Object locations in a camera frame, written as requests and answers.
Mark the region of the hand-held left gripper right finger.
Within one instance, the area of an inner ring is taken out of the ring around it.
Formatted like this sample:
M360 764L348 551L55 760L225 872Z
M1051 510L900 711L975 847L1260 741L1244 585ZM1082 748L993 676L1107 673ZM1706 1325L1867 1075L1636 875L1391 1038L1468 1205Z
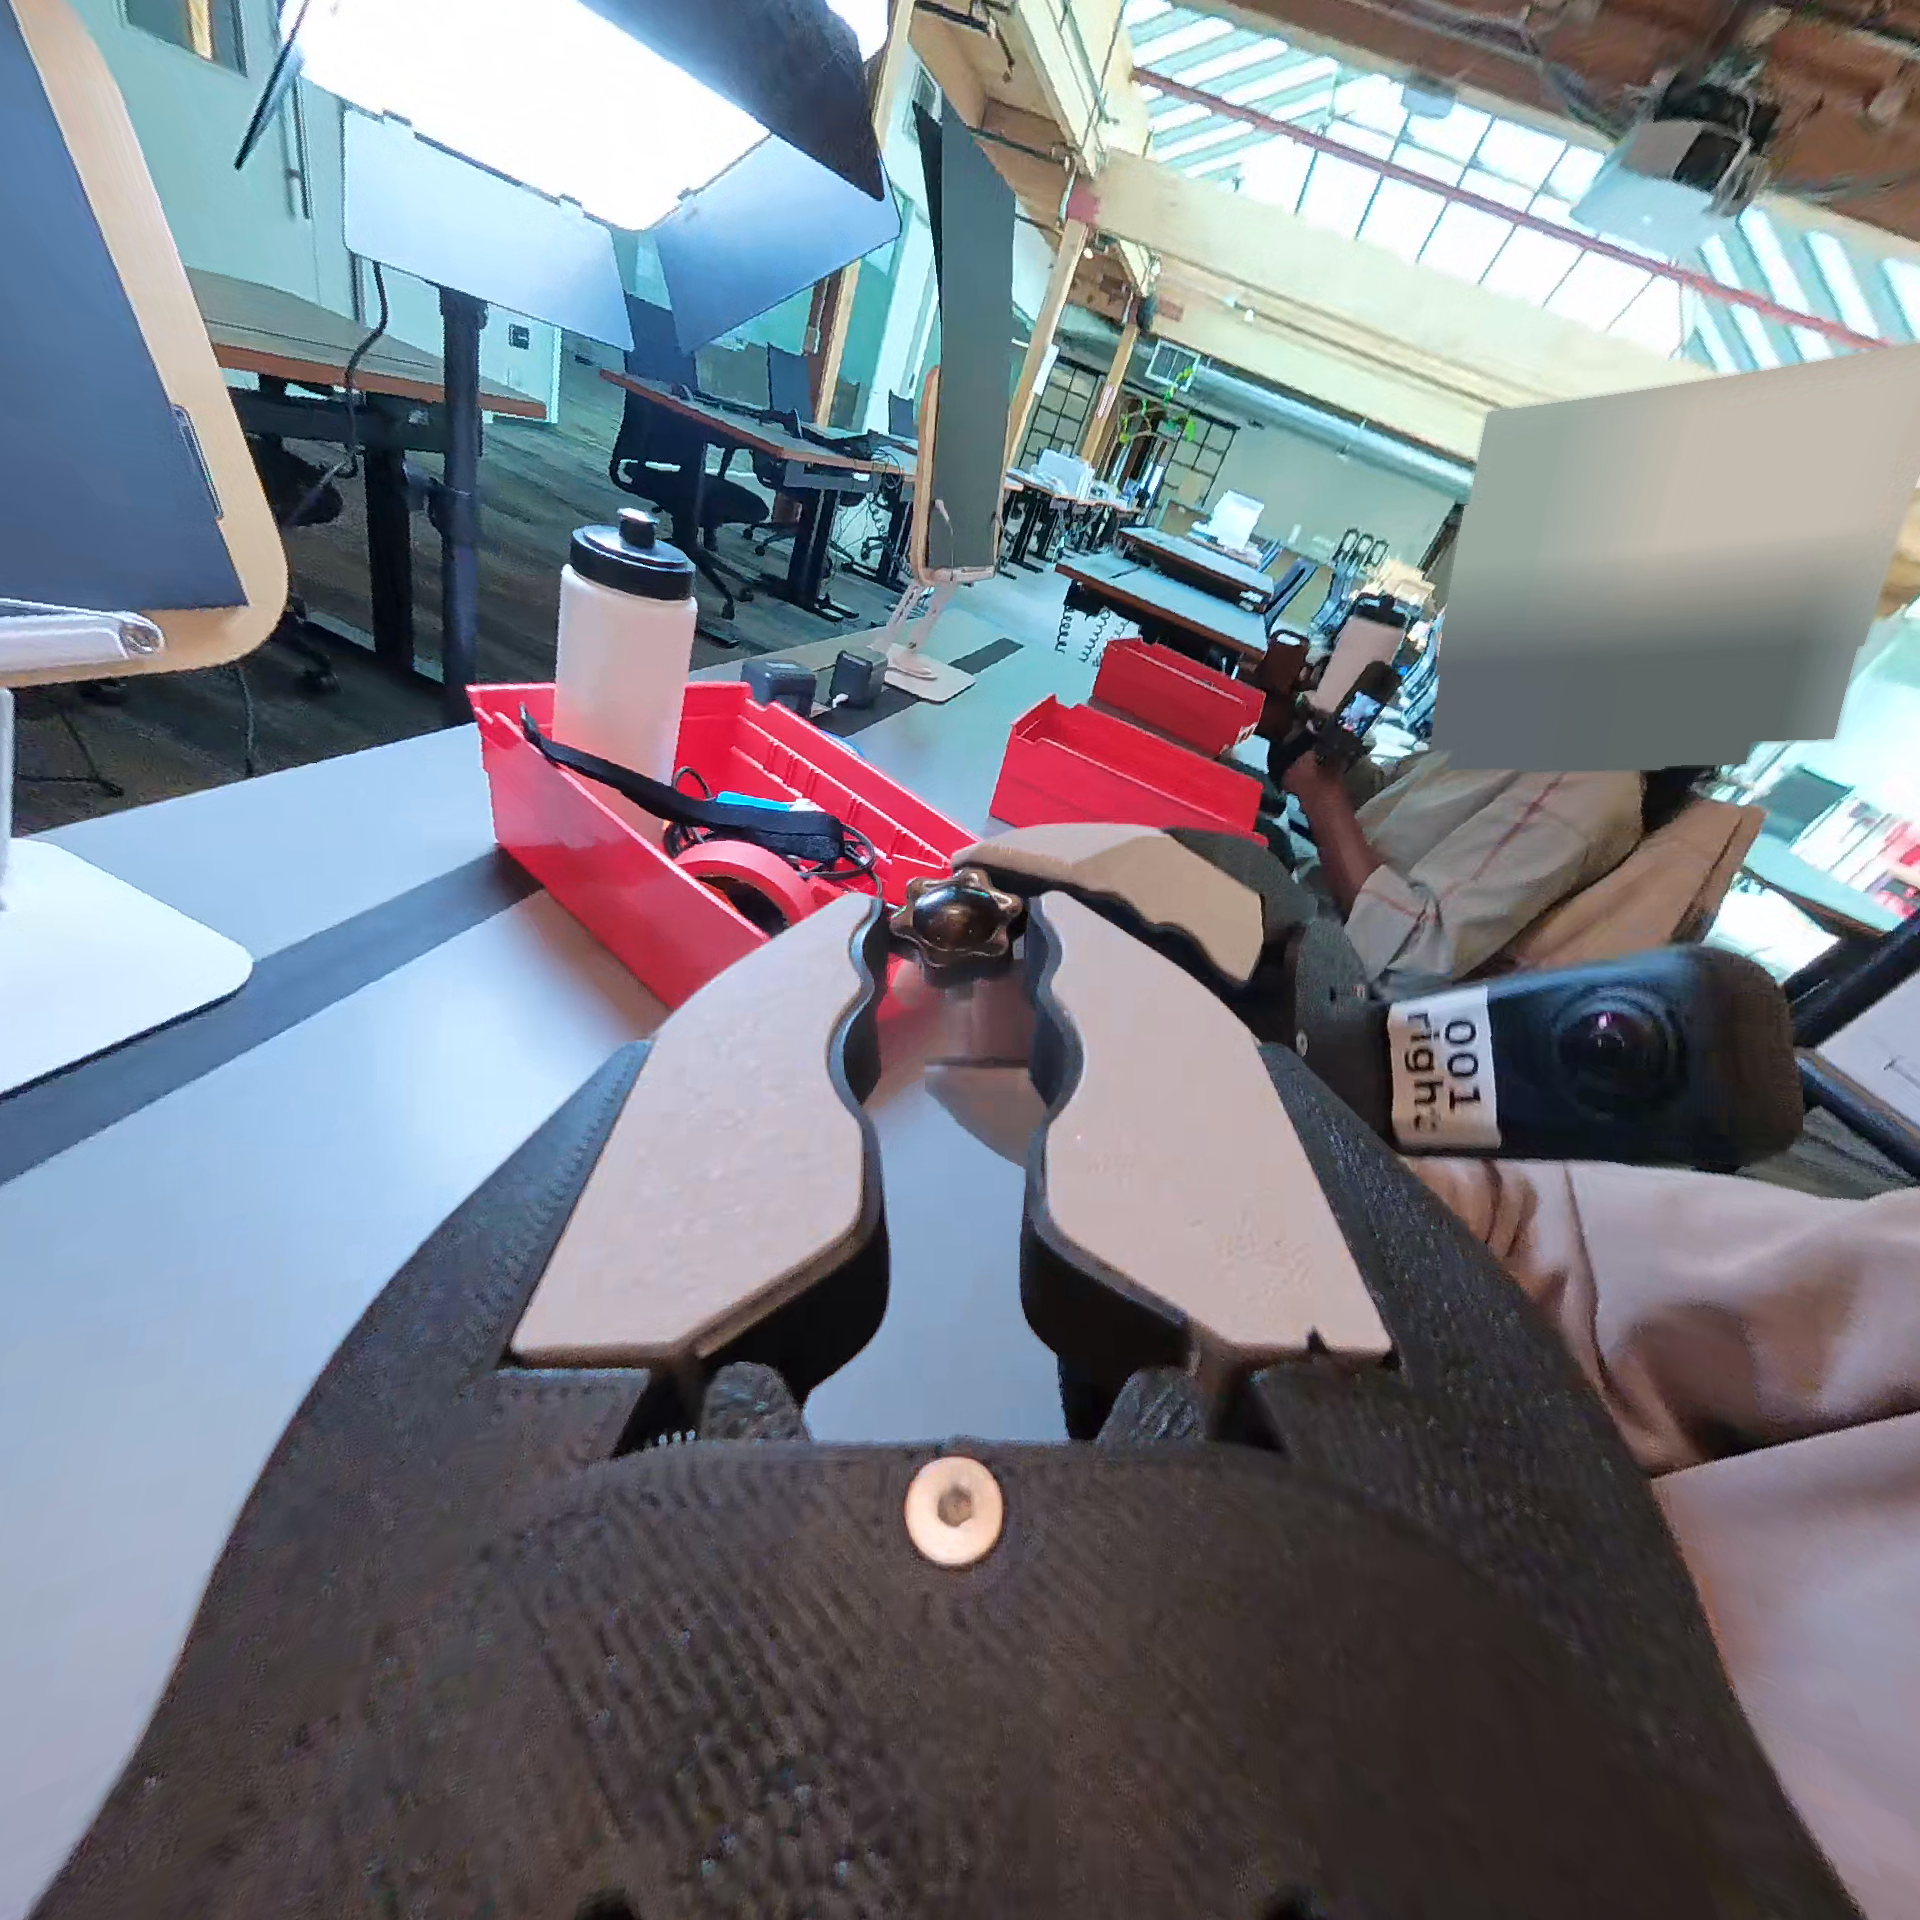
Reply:
M1027 913L1025 1317L1076 1373L1249 1376L1393 1340L1261 1048L1090 905Z

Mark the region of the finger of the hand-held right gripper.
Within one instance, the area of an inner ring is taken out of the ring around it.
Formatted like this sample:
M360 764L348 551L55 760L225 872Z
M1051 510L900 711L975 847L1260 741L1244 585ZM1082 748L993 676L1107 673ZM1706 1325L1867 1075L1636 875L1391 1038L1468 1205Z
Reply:
M1292 948L1311 893L1267 841L1199 827L1055 822L954 855L1025 901L1068 895L1224 999L1260 1043L1292 1044Z

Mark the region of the black star knob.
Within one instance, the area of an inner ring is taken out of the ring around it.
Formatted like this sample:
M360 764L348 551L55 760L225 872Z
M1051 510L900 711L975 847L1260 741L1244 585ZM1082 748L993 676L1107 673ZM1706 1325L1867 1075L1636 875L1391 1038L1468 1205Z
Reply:
M976 867L914 878L888 916L891 945L937 989L1007 971L1023 928L1025 899Z

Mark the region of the red plastic bin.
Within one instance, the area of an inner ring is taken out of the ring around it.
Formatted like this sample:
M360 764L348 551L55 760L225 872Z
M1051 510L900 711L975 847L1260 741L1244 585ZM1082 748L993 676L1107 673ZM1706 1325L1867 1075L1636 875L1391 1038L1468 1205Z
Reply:
M471 691L497 841L649 995L676 1008L768 937L679 870L658 820L645 820L602 784L540 753L522 720L546 729L554 702L548 683ZM676 773L698 776L681 787L685 799L698 799L705 787L713 796L810 799L861 833L873 872L837 879L844 893L900 905L911 879L944 872L975 841L970 827L861 759L848 741L787 709L757 704L736 681L685 685L676 760Z
M1261 799L1261 784L1224 760L1048 696L1013 721L987 813L1011 827L1193 827L1258 839Z
M1260 685L1128 635L1101 646L1090 702L1215 760L1255 736L1264 718Z

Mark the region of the person's right forearm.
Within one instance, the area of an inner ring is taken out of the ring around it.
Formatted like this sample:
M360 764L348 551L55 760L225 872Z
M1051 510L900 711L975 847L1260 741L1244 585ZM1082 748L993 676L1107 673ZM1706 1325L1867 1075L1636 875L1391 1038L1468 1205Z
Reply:
M1919 1197L1412 1158L1567 1340L1866 1915L1919 1915Z

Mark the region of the white board stand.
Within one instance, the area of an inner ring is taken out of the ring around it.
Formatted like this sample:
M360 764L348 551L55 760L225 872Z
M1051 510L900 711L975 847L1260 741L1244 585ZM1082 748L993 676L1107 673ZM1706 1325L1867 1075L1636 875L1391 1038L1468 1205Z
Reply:
M912 582L904 590L876 639L884 662L882 678L888 688L896 688L923 704L947 704L975 685L975 669L941 660L928 651L928 635L959 590L961 582L949 579Z
M245 945L55 843L13 830L17 694L35 673L154 664L133 609L2 603L2 1093L12 1094L237 995Z

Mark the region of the black table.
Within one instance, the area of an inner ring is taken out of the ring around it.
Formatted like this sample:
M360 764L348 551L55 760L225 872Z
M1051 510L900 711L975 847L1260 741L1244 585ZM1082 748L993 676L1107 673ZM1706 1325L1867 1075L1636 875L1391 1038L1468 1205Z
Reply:
M1306 660L1312 648L1289 608L1323 567L1288 548L1281 574L1268 574L1181 534L1139 529L1116 551L1064 553L1055 568L1068 582L1064 625L1074 617L1100 624L1090 651L1105 644L1107 621L1232 678L1250 678L1264 660Z

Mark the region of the red tape roll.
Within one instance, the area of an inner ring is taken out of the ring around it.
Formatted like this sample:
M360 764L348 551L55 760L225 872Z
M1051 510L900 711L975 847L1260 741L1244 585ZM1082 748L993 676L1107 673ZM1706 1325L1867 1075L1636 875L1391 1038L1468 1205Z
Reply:
M762 937L775 939L844 893L810 863L741 839L685 841L669 852L683 875L729 905Z

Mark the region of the green hanging plant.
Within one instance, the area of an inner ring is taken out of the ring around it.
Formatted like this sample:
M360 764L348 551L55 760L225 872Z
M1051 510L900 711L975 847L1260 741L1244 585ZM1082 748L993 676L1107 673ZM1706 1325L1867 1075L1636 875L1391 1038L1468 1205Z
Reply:
M1193 419L1193 383L1207 371L1207 359L1189 355L1168 374L1129 376L1116 400L1113 451L1172 437L1189 437Z

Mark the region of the white bottle black cap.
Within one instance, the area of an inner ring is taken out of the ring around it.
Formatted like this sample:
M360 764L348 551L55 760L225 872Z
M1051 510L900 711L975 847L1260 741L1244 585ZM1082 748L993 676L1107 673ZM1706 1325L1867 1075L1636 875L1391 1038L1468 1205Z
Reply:
M698 571L645 510L578 527L560 574L551 731L669 784L699 625Z

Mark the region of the black wood-framed board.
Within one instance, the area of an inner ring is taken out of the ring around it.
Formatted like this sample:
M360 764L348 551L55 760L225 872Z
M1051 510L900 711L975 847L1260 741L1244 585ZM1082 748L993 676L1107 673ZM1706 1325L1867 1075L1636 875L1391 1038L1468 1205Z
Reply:
M122 87L61 1L2 6L4 691L229 664L281 529Z
M917 110L941 355L920 408L914 571L931 585L991 579L1013 408L1017 196L965 117Z

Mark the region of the black office chair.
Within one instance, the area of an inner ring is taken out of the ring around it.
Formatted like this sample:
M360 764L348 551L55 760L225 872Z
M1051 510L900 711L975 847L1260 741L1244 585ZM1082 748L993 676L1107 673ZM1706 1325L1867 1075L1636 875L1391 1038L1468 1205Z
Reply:
M653 383L699 397L701 381L698 360L681 349L679 333L667 307L649 303L626 294L632 349L624 352L626 376L651 379ZM701 630L721 643L723 624L736 614L736 598L753 598L755 590L723 568L713 555L715 533L724 526L753 529L771 516L771 505L748 486L729 479L729 462L736 452L731 441L723 444L723 462L715 475L707 471L708 441L691 415L653 405L635 391L626 391L616 445L609 456L609 479L669 519L672 541L688 555L707 582L723 595L717 617L707 617Z

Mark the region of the wooden office desk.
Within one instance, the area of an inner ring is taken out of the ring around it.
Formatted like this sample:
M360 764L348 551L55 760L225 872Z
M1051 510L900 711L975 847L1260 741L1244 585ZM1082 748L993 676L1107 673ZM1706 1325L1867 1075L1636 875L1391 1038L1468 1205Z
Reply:
M787 430L777 419L723 400L698 397L685 387L603 367L603 381L628 400L691 425L707 447L749 452L772 471L771 489L799 495L800 527L787 560L787 574L763 571L760 585L829 624L848 624L852 609L828 591L828 557L835 516L877 484L904 484L914 471L920 444L893 435L832 437L823 428Z

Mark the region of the black light stand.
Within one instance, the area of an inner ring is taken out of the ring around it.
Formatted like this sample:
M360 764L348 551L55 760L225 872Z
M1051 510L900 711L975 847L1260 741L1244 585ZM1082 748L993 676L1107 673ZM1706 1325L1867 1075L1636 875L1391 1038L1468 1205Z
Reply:
M485 445L483 329L488 307L440 287L444 331L447 445L440 479L441 539L441 716L450 729L474 718L469 685L479 644L479 469Z

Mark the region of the long wooden desk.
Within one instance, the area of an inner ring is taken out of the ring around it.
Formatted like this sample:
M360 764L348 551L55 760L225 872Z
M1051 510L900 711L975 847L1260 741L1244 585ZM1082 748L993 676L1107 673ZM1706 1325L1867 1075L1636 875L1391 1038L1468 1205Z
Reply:
M415 524L426 516L441 545L440 486L447 445L444 352L394 335L387 280L376 277L376 315L353 319L281 287L191 270L256 472L283 537L333 520L360 489L368 555L371 630L356 644L383 669L441 681L416 651ZM533 395L483 376L492 419L548 425L559 395Z

